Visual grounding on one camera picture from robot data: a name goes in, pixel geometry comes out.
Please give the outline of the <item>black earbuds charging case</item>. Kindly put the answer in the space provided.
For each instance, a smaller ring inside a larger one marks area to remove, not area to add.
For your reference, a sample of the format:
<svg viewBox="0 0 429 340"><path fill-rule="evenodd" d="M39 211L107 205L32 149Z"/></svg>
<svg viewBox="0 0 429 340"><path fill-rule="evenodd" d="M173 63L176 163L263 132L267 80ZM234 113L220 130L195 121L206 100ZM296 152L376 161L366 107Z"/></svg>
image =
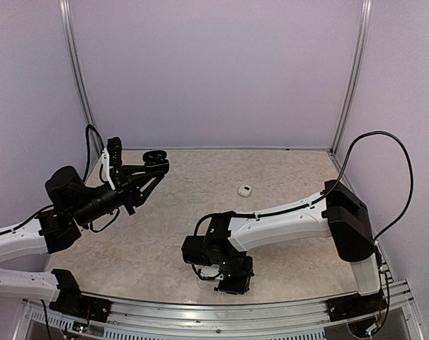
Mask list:
<svg viewBox="0 0 429 340"><path fill-rule="evenodd" d="M164 150L151 150L142 155L145 172L161 171L167 174L170 169L170 161L167 159L167 152Z"/></svg>

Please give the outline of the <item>white earbuds charging case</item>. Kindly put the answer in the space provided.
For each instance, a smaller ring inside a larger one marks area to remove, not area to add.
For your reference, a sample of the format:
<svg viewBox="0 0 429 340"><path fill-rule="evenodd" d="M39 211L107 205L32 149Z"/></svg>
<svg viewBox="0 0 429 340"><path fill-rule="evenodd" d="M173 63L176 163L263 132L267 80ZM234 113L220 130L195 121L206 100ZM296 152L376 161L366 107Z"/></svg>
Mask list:
<svg viewBox="0 0 429 340"><path fill-rule="evenodd" d="M253 187L247 183L243 183L240 185L239 189L238 189L238 194L241 197L249 197L252 193Z"/></svg>

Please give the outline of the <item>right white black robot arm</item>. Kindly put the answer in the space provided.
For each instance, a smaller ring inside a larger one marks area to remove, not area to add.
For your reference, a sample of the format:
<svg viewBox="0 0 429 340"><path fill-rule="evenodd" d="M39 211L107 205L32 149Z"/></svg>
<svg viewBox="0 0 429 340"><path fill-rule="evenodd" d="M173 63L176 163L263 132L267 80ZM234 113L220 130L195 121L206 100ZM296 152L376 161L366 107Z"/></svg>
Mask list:
<svg viewBox="0 0 429 340"><path fill-rule="evenodd" d="M375 306L381 290L379 264L368 208L338 180L307 198L258 212L217 212L204 235L194 232L181 247L183 260L202 281L218 281L218 291L248 292L253 259L248 251L296 239L333 239L341 260L350 264L357 293L350 308L363 315Z"/></svg>

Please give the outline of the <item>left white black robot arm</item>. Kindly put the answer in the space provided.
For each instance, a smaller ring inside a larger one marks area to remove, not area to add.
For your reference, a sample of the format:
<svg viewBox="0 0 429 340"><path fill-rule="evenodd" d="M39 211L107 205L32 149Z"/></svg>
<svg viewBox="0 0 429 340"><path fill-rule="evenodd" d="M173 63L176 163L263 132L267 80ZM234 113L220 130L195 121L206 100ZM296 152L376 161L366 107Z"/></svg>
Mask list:
<svg viewBox="0 0 429 340"><path fill-rule="evenodd" d="M110 170L110 182L88 187L74 167L62 167L45 184L50 206L17 225L0 228L0 263L66 250L81 237L82 227L121 207L133 215L168 170L168 161L119 166ZM33 273L0 268L0 298L59 301L72 315L82 314L87 308L85 296L66 270Z"/></svg>

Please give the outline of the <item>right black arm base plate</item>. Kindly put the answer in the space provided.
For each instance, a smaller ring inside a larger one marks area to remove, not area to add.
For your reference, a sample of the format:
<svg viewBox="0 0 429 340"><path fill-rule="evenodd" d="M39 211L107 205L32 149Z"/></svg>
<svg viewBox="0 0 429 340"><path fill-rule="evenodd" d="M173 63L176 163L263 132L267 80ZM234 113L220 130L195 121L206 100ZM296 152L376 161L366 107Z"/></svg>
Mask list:
<svg viewBox="0 0 429 340"><path fill-rule="evenodd" d="M371 295L354 293L342 297L333 297L326 301L326 307L331 322L361 317L370 313L384 310L388 306L382 290Z"/></svg>

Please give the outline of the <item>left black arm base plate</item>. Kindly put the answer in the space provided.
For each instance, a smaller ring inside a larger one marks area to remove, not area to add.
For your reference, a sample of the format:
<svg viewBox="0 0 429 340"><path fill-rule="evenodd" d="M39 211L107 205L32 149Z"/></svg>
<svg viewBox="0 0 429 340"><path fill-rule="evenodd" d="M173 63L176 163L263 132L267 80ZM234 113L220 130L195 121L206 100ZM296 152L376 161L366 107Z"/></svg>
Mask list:
<svg viewBox="0 0 429 340"><path fill-rule="evenodd" d="M59 294L55 301L49 303L51 310L65 315L106 323L112 302L84 295L72 273L64 269L53 269L51 274L57 279Z"/></svg>

